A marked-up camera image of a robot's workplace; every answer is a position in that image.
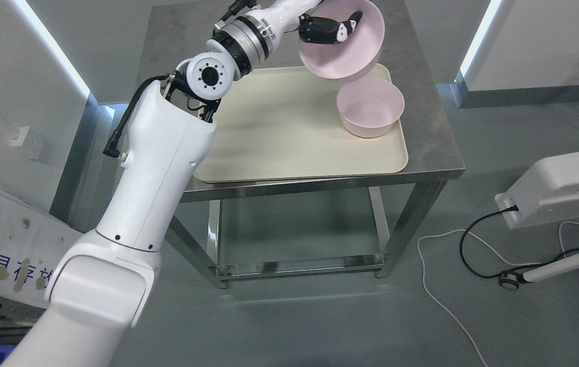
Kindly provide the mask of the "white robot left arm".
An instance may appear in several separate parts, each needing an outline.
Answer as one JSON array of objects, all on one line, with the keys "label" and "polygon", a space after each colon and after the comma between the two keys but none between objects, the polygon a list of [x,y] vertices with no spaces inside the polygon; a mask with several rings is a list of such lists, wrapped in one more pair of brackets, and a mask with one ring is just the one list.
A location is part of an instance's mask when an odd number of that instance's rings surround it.
[{"label": "white robot left arm", "polygon": [[105,153],[123,174],[95,229],[49,279],[47,311],[4,366],[107,366],[156,285],[159,249],[194,170],[214,142],[212,121],[234,81],[278,48],[319,1],[277,1],[221,24],[206,51],[136,90]]}]

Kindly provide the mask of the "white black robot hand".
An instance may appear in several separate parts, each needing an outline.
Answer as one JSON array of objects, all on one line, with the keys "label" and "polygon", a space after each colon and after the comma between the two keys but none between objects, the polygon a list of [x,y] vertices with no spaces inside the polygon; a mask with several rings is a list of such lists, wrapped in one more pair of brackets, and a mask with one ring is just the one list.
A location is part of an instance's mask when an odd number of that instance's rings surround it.
[{"label": "white black robot hand", "polygon": [[345,21],[302,14],[297,28],[299,39],[308,44],[336,45],[345,42],[352,35],[363,12],[358,10],[350,14]]}]

